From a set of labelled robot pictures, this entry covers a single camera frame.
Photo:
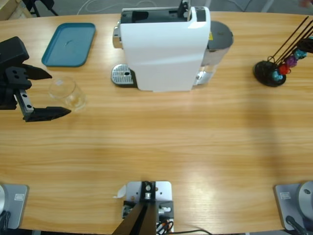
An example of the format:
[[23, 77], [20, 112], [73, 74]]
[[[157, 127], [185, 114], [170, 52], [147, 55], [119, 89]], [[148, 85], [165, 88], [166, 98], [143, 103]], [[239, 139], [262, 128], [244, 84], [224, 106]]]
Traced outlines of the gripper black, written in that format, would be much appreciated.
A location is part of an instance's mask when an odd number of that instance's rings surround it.
[[33, 108], [26, 92], [32, 86], [30, 80], [51, 78], [45, 70], [30, 65], [7, 68], [0, 75], [0, 109], [15, 110], [19, 105], [25, 122], [50, 121], [71, 113], [64, 107]]

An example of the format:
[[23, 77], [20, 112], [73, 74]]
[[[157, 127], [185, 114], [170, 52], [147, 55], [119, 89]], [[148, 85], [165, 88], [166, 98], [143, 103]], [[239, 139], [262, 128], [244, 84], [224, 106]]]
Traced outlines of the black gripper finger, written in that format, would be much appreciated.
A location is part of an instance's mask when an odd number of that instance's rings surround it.
[[313, 39], [304, 38], [298, 42], [298, 49], [307, 53], [313, 53]]

